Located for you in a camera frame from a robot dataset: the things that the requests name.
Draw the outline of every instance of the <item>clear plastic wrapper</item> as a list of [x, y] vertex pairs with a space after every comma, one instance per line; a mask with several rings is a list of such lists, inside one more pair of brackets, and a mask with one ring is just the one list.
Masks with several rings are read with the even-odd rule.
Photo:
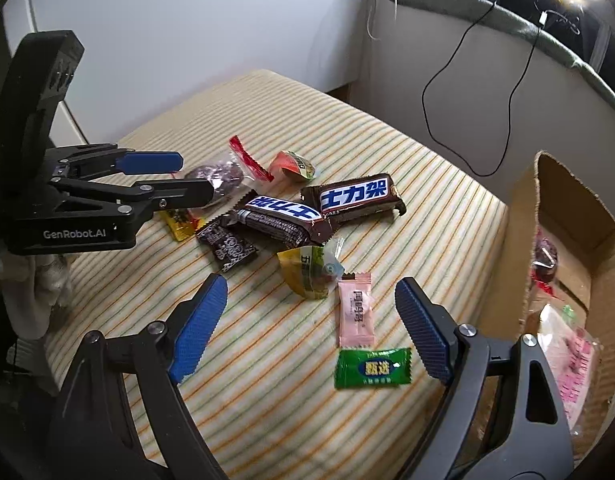
[[540, 314], [546, 306], [551, 306], [557, 312], [562, 312], [565, 302], [555, 295], [552, 287], [545, 287], [541, 282], [534, 282], [529, 291], [527, 301], [527, 322], [525, 331], [534, 335], [539, 332]]
[[343, 245], [345, 244], [345, 236], [338, 235], [330, 238], [325, 244], [325, 250], [334, 254], [337, 260], [341, 259], [341, 253], [343, 252]]
[[576, 433], [600, 355], [600, 345], [584, 328], [570, 327], [563, 313], [546, 305], [537, 340], [555, 377], [570, 431]]
[[229, 146], [229, 150], [213, 160], [185, 173], [184, 178], [207, 179], [214, 188], [214, 196], [207, 205], [191, 209], [195, 217], [199, 216], [198, 210], [215, 205], [227, 197], [244, 194], [257, 183], [268, 183], [274, 179], [246, 152], [238, 137], [232, 137]]
[[330, 251], [318, 246], [290, 249], [277, 257], [285, 282], [309, 300], [327, 298], [345, 270]]

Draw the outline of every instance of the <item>striped cushion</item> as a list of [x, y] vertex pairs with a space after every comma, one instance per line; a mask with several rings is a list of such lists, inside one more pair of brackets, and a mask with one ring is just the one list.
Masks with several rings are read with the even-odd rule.
[[[414, 276], [459, 322], [473, 317], [501, 244], [505, 205], [376, 118], [259, 71], [195, 95], [121, 145], [179, 150], [191, 168], [219, 155], [235, 134], [262, 164], [282, 149], [306, 156], [320, 170], [317, 182], [392, 174], [407, 214], [358, 219], [340, 230], [346, 269], [372, 273], [377, 348], [412, 346], [394, 308], [403, 276]], [[296, 200], [299, 189], [277, 179], [268, 194]], [[232, 479], [392, 478], [433, 409], [437, 383], [414, 353], [408, 386], [336, 391], [337, 294], [298, 297], [281, 278], [275, 246], [252, 240], [260, 255], [228, 274], [228, 307], [200, 368], [180, 386], [208, 446]], [[57, 381], [88, 330], [120, 336], [165, 319], [215, 268], [207, 247], [173, 241], [158, 218], [143, 226], [132, 250], [80, 256], [69, 319], [46, 345]], [[136, 378], [126, 386], [145, 452], [162, 463]]]

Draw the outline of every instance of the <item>red candy wrapper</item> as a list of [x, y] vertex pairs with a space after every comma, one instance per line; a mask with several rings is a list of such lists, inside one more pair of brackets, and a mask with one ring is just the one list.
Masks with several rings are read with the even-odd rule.
[[316, 176], [316, 169], [312, 163], [294, 152], [277, 153], [268, 171], [274, 176], [284, 174], [298, 182], [312, 180]]
[[339, 282], [341, 320], [339, 346], [374, 346], [374, 320], [372, 319], [372, 279], [369, 272], [344, 274]]

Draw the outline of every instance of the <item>candy wrapper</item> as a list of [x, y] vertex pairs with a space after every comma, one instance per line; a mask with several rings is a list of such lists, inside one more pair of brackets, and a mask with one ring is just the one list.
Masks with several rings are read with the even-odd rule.
[[256, 248], [231, 229], [221, 226], [218, 218], [201, 228], [196, 237], [212, 247], [214, 257], [221, 265], [221, 272], [256, 257]]
[[[212, 184], [214, 196], [204, 208], [215, 205], [227, 197], [242, 194], [257, 182], [266, 184], [274, 179], [246, 152], [238, 137], [232, 137], [229, 145], [229, 151], [185, 174], [184, 178], [204, 178]], [[198, 216], [196, 212], [198, 209], [200, 208], [192, 210], [194, 216]]]
[[344, 274], [339, 281], [341, 319], [339, 346], [373, 346], [374, 320], [372, 319], [372, 278], [369, 272]]
[[341, 350], [334, 374], [335, 388], [409, 384], [411, 348]]
[[576, 302], [575, 298], [568, 296], [557, 285], [545, 286], [545, 283], [534, 282], [527, 297], [526, 332], [537, 335], [540, 325], [540, 314], [548, 305], [561, 315], [561, 318], [570, 328], [574, 329], [585, 326], [587, 313]]
[[280, 240], [289, 249], [326, 243], [338, 224], [304, 204], [248, 193], [222, 221], [239, 222]]
[[172, 209], [169, 211], [159, 211], [161, 218], [166, 221], [174, 240], [182, 242], [187, 240], [204, 223], [202, 218], [193, 218], [187, 209]]
[[537, 340], [555, 377], [573, 431], [599, 358], [598, 340], [584, 328], [571, 328], [562, 313], [549, 305], [540, 313]]
[[545, 238], [539, 229], [536, 241], [534, 242], [533, 276], [539, 282], [550, 283], [556, 276], [556, 269], [558, 269], [556, 246]]
[[312, 163], [294, 152], [277, 153], [268, 171], [273, 176], [284, 175], [296, 182], [309, 181], [316, 176], [316, 169]]
[[301, 197], [325, 218], [340, 222], [391, 209], [404, 215], [407, 210], [387, 173], [304, 187]]
[[277, 254], [281, 274], [290, 288], [309, 300], [322, 300], [343, 275], [343, 266], [332, 253], [318, 246], [304, 246]]

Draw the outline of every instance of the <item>pink candy wrapper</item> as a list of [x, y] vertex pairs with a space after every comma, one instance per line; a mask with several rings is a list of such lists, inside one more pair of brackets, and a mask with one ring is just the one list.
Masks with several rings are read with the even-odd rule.
[[341, 321], [339, 346], [374, 346], [374, 320], [372, 319], [372, 279], [369, 272], [344, 274], [339, 282]]
[[570, 430], [574, 429], [599, 356], [599, 343], [581, 327], [571, 328], [561, 313], [546, 305], [537, 340], [556, 379]]

